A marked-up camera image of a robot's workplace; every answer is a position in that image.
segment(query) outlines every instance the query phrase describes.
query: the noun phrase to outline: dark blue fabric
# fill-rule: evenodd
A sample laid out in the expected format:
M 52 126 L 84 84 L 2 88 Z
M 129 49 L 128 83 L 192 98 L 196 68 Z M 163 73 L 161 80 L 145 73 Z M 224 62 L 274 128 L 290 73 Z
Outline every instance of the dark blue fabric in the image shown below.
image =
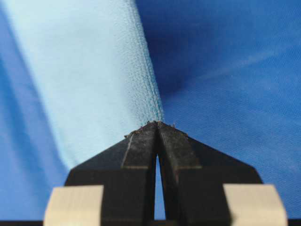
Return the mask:
M 0 12 L 0 220 L 42 219 L 67 170 L 12 37 Z
M 137 4 L 166 122 L 255 166 L 300 218 L 301 2 Z

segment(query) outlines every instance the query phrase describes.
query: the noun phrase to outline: blue fabric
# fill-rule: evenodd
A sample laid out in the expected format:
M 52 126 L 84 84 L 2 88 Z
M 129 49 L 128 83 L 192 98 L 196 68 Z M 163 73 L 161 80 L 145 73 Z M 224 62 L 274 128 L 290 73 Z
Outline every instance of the blue fabric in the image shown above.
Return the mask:
M 42 219 L 70 168 L 162 107 L 134 0 L 0 3 L 0 219 Z
M 137 5 L 166 122 L 255 166 L 301 218 L 301 2 Z
M 137 0 L 137 6 L 166 122 L 255 166 L 276 185 L 288 216 L 301 218 L 300 1 Z M 10 29 L 2 11 L 0 219 L 42 219 L 51 188 L 64 182 L 68 168 Z M 162 193 L 156 204 L 156 218 L 163 218 Z

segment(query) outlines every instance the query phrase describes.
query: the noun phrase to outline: blue background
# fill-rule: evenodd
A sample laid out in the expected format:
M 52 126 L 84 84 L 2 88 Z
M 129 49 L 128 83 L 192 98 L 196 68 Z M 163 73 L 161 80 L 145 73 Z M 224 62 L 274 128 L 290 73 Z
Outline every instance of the blue background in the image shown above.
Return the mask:
M 137 6 L 166 122 L 255 166 L 276 185 L 289 218 L 301 218 L 301 2 Z M 0 219 L 42 219 L 67 171 L 3 12 L 0 34 Z
M 301 2 L 137 5 L 166 122 L 255 166 L 301 218 Z

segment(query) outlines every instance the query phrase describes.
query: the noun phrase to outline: textile surface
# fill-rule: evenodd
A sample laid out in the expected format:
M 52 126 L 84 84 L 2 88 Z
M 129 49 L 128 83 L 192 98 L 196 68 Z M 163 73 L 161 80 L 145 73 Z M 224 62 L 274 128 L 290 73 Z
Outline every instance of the textile surface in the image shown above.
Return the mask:
M 133 0 L 3 0 L 0 219 L 42 219 L 73 166 L 162 108 Z
M 301 2 L 137 6 L 166 123 L 253 165 L 301 218 Z

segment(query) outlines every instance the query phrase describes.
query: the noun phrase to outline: light blue fabric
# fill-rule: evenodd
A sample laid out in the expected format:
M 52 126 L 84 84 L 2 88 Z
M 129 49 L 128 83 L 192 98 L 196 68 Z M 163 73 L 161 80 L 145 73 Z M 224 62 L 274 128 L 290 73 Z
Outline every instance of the light blue fabric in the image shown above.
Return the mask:
M 255 166 L 301 218 L 301 1 L 137 6 L 166 122 Z
M 3 4 L 69 169 L 162 120 L 133 0 Z
M 42 219 L 68 170 L 162 108 L 133 0 L 2 0 L 0 219 Z

